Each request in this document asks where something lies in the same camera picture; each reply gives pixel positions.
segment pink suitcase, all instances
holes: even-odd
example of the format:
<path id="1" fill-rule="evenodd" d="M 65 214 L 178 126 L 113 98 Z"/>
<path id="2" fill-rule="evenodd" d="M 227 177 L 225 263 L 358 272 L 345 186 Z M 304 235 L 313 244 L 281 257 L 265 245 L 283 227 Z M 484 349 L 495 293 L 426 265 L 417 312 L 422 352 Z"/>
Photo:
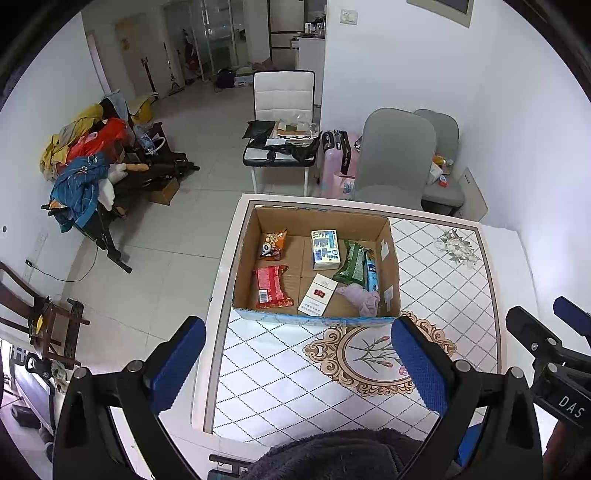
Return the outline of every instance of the pink suitcase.
<path id="1" fill-rule="evenodd" d="M 350 199 L 359 165 L 359 135 L 344 130 L 322 133 L 321 196 L 323 198 Z"/>

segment gray chair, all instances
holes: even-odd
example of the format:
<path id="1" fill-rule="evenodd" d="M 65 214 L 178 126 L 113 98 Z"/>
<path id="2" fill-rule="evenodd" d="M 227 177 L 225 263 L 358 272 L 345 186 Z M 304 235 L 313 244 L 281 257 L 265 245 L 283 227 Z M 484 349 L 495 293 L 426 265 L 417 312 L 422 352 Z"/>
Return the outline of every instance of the gray chair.
<path id="1" fill-rule="evenodd" d="M 433 112 L 432 110 L 417 110 L 416 115 L 429 120 L 437 133 L 437 147 L 435 155 L 443 158 L 457 160 L 457 149 L 459 145 L 460 130 L 457 122 L 449 115 Z M 423 200 L 448 205 L 452 207 L 451 215 L 464 205 L 464 192 L 457 180 L 451 175 L 447 177 L 447 187 L 441 187 L 438 182 L 427 185 L 423 192 Z"/>
<path id="2" fill-rule="evenodd" d="M 380 108 L 365 121 L 353 198 L 422 210 L 421 197 L 437 142 L 429 120 Z"/>

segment table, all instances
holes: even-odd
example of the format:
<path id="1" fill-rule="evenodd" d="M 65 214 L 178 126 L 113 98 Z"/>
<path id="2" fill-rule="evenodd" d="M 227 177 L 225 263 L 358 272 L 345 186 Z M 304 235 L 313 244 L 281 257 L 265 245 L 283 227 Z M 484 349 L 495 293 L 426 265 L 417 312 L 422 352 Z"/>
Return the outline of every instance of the table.
<path id="1" fill-rule="evenodd" d="M 504 304 L 497 292 L 499 280 L 506 282 L 504 278 L 514 273 L 502 261 L 495 269 L 485 237 L 496 239 L 487 228 L 397 207 L 244 195 L 207 315 L 208 340 L 199 361 L 191 419 L 197 430 L 276 446 L 311 434 L 362 427 L 391 427 L 422 440 L 437 421 L 396 361 L 389 326 L 275 325 L 241 319 L 232 310 L 235 254 L 243 220 L 254 205 L 371 210 L 388 216 L 400 264 L 403 311 L 412 312 L 419 327 L 452 359 L 466 358 L 481 371 L 506 370 L 504 343 L 499 341 L 506 329 L 499 319 L 513 304 Z M 479 258 L 475 268 L 458 265 L 437 248 L 437 239 L 451 229 L 474 246 Z M 500 241 L 510 244 L 506 238 Z M 527 268 L 527 263 L 513 265 L 517 270 Z M 531 281 L 521 290 L 524 306 L 530 307 L 532 298 L 535 305 Z M 482 421 L 483 414 L 475 412 L 472 422 Z"/>

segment white chair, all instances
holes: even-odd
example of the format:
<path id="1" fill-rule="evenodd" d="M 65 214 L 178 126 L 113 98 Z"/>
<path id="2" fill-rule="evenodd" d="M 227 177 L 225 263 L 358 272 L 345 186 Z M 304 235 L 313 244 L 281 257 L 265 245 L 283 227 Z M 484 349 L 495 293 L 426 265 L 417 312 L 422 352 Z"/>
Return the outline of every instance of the white chair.
<path id="1" fill-rule="evenodd" d="M 255 73 L 255 120 L 312 123 L 314 81 L 314 72 L 304 70 Z M 268 153 L 246 147 L 242 156 L 243 163 L 251 168 L 255 193 L 255 167 L 304 167 L 304 197 L 307 197 L 309 168 L 316 161 L 316 153 L 304 162 L 282 153 L 276 153 L 275 160 L 269 162 Z"/>

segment orange snack bag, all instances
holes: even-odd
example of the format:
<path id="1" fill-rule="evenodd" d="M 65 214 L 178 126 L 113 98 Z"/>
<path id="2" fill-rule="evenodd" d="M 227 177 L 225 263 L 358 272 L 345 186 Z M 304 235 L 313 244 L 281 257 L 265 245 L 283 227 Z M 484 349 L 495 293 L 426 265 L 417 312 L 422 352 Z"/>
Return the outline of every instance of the orange snack bag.
<path id="1" fill-rule="evenodd" d="M 261 260 L 281 260 L 281 251 L 283 250 L 286 236 L 287 230 L 277 233 L 266 233 L 259 258 Z"/>

